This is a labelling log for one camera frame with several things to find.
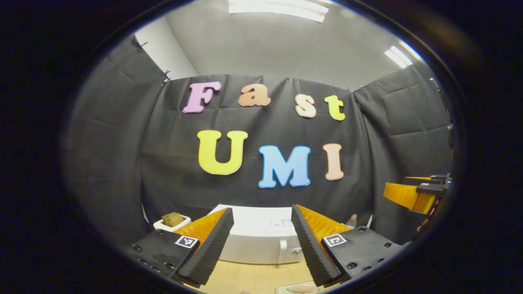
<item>blue letter m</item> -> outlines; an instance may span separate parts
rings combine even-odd
[[[306,186],[311,183],[307,177],[307,158],[311,149],[307,146],[296,146],[292,150],[289,160],[285,161],[278,147],[274,145],[261,146],[259,152],[263,155],[263,179],[258,183],[260,188],[274,188],[276,181],[272,173],[276,174],[280,185],[285,186],[291,173],[291,186]]]

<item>white wall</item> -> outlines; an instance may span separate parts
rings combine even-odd
[[[163,72],[170,71],[167,76],[171,80],[198,75],[174,37],[165,16],[141,28],[135,35],[140,44],[148,42],[143,49]]]

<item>table surface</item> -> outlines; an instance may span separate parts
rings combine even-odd
[[[312,276],[305,259],[298,263],[271,265],[220,260],[207,284],[197,290],[208,294],[240,294],[242,291],[250,294],[275,294],[278,286],[310,280]]]

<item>ceiling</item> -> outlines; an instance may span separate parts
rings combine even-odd
[[[228,0],[196,0],[166,18],[199,75],[288,76],[352,91],[400,69],[384,54],[393,45],[403,50],[399,38],[349,9],[317,3],[329,8],[322,23],[230,15]]]

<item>bottle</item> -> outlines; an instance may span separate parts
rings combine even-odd
[[[345,224],[346,227],[349,229],[354,229],[356,227],[356,219],[358,218],[357,214],[353,214],[353,216],[350,217],[349,221]]]

